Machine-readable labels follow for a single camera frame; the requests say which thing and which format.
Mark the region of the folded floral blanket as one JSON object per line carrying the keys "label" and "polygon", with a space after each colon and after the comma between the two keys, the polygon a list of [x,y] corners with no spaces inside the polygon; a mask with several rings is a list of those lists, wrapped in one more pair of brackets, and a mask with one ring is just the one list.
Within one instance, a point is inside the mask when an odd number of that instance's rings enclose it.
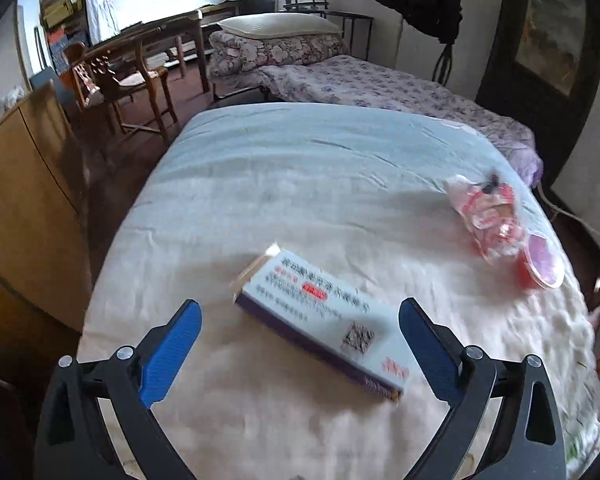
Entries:
{"label": "folded floral blanket", "polygon": [[250,73],[262,66],[310,65],[349,53],[338,34],[259,40],[220,30],[212,32],[209,40],[213,52],[208,74],[212,78]]}

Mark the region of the black metal bed headboard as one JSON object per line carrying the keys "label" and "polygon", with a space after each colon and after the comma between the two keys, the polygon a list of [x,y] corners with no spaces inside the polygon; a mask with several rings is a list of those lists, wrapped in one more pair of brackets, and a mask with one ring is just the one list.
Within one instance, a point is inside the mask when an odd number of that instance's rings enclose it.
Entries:
{"label": "black metal bed headboard", "polygon": [[335,10],[324,11],[323,16],[340,23],[341,36],[348,44],[350,55],[364,61],[370,59],[370,42],[375,21],[372,16]]}

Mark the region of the wooden chair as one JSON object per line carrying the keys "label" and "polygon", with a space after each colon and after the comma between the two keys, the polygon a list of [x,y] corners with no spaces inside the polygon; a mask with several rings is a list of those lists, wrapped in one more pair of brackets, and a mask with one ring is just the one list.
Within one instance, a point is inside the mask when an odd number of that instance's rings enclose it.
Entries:
{"label": "wooden chair", "polygon": [[[143,59],[142,46],[134,46],[133,53],[134,70],[120,77],[114,71],[108,53],[87,56],[87,48],[83,42],[69,44],[62,51],[69,64],[80,110],[102,104],[106,107],[105,116],[112,133],[146,132],[160,136],[163,143],[168,144],[169,135],[163,116],[169,115],[174,124],[178,123],[168,84],[169,71],[164,66],[150,70]],[[125,98],[133,99],[142,91],[148,95],[152,118],[144,124],[129,124],[123,119],[120,102]]]}

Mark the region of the white pillow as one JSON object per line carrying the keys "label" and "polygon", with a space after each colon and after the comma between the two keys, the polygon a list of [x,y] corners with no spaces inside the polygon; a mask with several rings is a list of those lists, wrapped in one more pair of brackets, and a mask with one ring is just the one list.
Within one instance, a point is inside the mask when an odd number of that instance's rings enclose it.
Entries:
{"label": "white pillow", "polygon": [[276,39],[308,35],[340,35],[340,28],[319,15],[261,13],[224,18],[218,25],[229,34],[247,39]]}

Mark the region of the wooden cabinet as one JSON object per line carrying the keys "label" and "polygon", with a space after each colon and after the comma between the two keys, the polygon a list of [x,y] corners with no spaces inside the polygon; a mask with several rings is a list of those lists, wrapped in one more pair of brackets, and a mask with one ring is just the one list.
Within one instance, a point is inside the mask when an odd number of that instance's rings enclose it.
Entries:
{"label": "wooden cabinet", "polygon": [[81,330],[92,282],[83,156],[52,82],[0,119],[0,278]]}

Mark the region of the purple floral bed sheet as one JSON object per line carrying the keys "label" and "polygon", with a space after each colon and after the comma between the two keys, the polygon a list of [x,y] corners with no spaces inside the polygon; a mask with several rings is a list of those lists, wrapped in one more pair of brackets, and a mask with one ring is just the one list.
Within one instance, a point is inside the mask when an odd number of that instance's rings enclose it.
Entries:
{"label": "purple floral bed sheet", "polygon": [[262,66],[252,76],[289,102],[381,108],[462,122],[482,133],[526,185],[535,186],[541,180],[543,162],[535,151],[531,129],[436,82],[350,55],[311,65]]}

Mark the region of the wooden desk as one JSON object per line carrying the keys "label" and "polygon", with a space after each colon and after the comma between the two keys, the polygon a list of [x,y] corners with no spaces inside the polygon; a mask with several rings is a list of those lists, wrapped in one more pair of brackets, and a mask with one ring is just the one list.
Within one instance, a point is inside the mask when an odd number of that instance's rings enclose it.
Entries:
{"label": "wooden desk", "polygon": [[185,13],[159,18],[148,23],[140,23],[128,27],[117,36],[113,36],[100,44],[87,50],[79,63],[95,66],[96,61],[113,61],[133,55],[136,69],[149,80],[148,68],[145,62],[145,51],[155,44],[172,42],[178,37],[187,36],[193,40],[196,48],[198,70],[202,84],[202,92],[210,91],[210,82],[207,75],[207,55],[204,50],[204,35],[202,34],[201,10],[187,11]]}

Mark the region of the framed landscape painting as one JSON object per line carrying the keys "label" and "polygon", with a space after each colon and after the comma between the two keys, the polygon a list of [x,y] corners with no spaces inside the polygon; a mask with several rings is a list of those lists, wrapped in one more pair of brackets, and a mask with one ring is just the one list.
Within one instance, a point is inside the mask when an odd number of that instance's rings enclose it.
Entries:
{"label": "framed landscape painting", "polygon": [[502,0],[477,103],[531,130],[551,184],[580,138],[600,82],[600,20],[586,0]]}

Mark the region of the bookshelf with books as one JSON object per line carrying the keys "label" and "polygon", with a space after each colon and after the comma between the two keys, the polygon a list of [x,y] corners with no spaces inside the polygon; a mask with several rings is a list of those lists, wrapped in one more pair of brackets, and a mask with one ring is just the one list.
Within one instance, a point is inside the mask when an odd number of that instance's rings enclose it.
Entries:
{"label": "bookshelf with books", "polygon": [[85,0],[40,0],[41,22],[50,52],[50,64],[57,75],[69,69],[64,50],[70,44],[91,43]]}

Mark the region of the white blue medicine box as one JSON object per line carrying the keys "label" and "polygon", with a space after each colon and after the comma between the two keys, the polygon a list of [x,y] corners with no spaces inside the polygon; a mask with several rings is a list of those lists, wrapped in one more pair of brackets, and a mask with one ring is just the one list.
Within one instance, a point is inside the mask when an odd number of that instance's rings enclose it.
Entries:
{"label": "white blue medicine box", "polygon": [[276,244],[232,291],[242,310],[378,396],[399,400],[417,368],[396,308]]}

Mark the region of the red snack wrapper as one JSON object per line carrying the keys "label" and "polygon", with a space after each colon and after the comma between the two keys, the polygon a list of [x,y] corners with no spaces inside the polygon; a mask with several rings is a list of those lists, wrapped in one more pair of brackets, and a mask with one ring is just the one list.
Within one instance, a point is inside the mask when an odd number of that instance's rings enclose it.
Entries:
{"label": "red snack wrapper", "polygon": [[516,213],[515,191],[499,174],[492,171],[481,182],[457,174],[443,187],[484,260],[494,263],[518,255],[526,230]]}

